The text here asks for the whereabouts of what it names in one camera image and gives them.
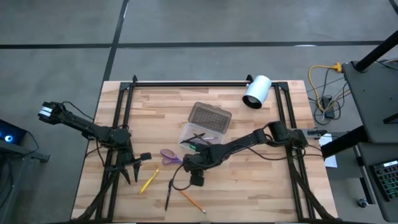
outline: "clear plastic container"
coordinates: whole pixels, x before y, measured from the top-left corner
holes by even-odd
[[[194,134],[199,135],[202,133],[205,133],[205,135],[203,135],[202,138],[212,144],[222,144],[223,143],[224,134],[218,133],[216,131],[211,131],[209,129],[203,128],[203,127],[195,125],[193,123],[187,123],[184,126],[184,129],[181,132],[180,139],[178,140],[178,143],[186,149],[194,150],[194,149],[190,148],[189,143],[181,143],[181,142],[183,140],[195,137]],[[196,138],[192,141],[195,141],[195,142],[201,143],[201,144],[206,144],[205,142],[203,142],[201,139],[198,139],[198,138]]]
[[[225,134],[231,122],[232,114],[229,111],[196,102],[193,105],[188,122]]]

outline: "black metal frame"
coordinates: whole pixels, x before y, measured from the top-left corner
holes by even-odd
[[[134,87],[154,87],[154,86],[246,86],[247,84],[251,83],[253,81],[252,76],[248,75],[247,79],[245,81],[225,81],[225,82],[139,82],[137,81],[136,76],[133,76],[133,81],[132,82],[122,82],[120,83],[119,87],[119,94],[118,94],[118,100],[116,103],[116,109],[115,109],[115,114],[114,114],[114,119],[113,119],[113,127],[116,128],[118,126],[118,121],[119,121],[119,116],[120,116],[120,110],[121,110],[121,104],[123,100],[123,94],[125,91],[128,91],[127,93],[127,103],[126,103],[126,109],[124,112],[124,118],[123,118],[123,127],[125,128],[128,123],[129,119],[129,112],[130,112],[130,107],[131,107],[131,101],[132,101],[132,94]],[[291,123],[291,128],[297,128],[296,122],[295,122],[295,117],[294,117],[294,111],[293,111],[293,105],[292,105],[292,100],[290,98],[290,91],[289,91],[289,86],[287,82],[273,82],[272,85],[275,89],[275,95],[276,95],[276,100],[277,100],[277,106],[278,106],[278,111],[279,111],[279,117],[280,120],[286,124],[286,118],[284,115],[284,108],[282,104],[282,98],[280,91],[283,90],[285,93],[286,97],[286,103],[287,103],[287,111],[289,113],[289,119]],[[286,146],[286,154],[287,154],[287,162],[289,166],[289,172],[290,172],[290,180],[292,182],[292,190],[293,190],[293,196],[294,196],[294,202],[295,202],[295,209],[297,213],[297,220],[303,220],[303,210],[302,210],[302,205],[300,201],[300,195],[299,195],[299,188],[297,187],[297,183],[295,179],[292,177],[292,168],[295,169],[294,166],[294,160],[293,160],[293,154],[292,154],[292,148]],[[298,155],[302,155],[301,151],[296,152]],[[106,166],[111,165],[113,154],[108,151],[107,157],[106,157]],[[299,169],[300,169],[300,175],[302,176],[303,181],[305,184],[308,185],[308,178],[307,178],[307,172],[305,170],[305,164],[303,157],[298,157],[298,164],[299,164]],[[103,179],[101,183],[101,190],[108,184],[109,180],[109,173],[104,170],[103,173]],[[118,182],[119,182],[119,177],[116,178],[116,180],[113,182],[112,186],[112,191],[111,191],[111,196],[109,199],[109,208],[108,208],[108,213],[106,214],[106,218],[102,218],[102,213],[103,213],[103,203],[104,199],[102,199],[100,205],[97,208],[96,214],[95,214],[95,219],[98,220],[99,222],[112,222],[113,221],[113,214],[114,214],[114,206],[116,203],[116,197],[117,197],[117,191],[118,191]],[[308,214],[311,219],[315,218],[315,212],[313,209],[313,206],[311,205],[309,199],[305,197],[306,203],[307,203],[307,208],[308,208]]]

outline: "pencil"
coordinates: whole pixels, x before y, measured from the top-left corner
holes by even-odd
[[[203,213],[206,213],[206,211],[200,205],[198,205],[195,201],[193,201],[186,193],[184,193],[182,190],[180,190],[180,193],[182,195],[184,195],[190,202],[192,202],[192,204],[194,204],[194,206],[199,208]]]
[[[155,178],[156,174],[159,172],[159,169],[157,169],[154,173],[154,175],[152,175],[152,177],[150,177],[150,179],[144,184],[144,186],[142,186],[141,190],[139,191],[140,194],[142,194],[145,189],[148,187],[149,183]]]

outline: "yellow pencil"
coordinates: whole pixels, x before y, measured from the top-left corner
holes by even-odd
[[[140,194],[142,194],[145,189],[148,187],[149,183],[155,178],[156,174],[159,172],[159,169],[157,169],[154,173],[154,175],[152,175],[152,177],[150,177],[150,179],[144,184],[144,186],[142,186],[141,190],[139,191]]]

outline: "white paper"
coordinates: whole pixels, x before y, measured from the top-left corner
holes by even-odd
[[[323,146],[332,141],[331,134],[324,134],[319,139],[319,145]],[[336,156],[330,156],[325,159],[325,167],[337,168]]]

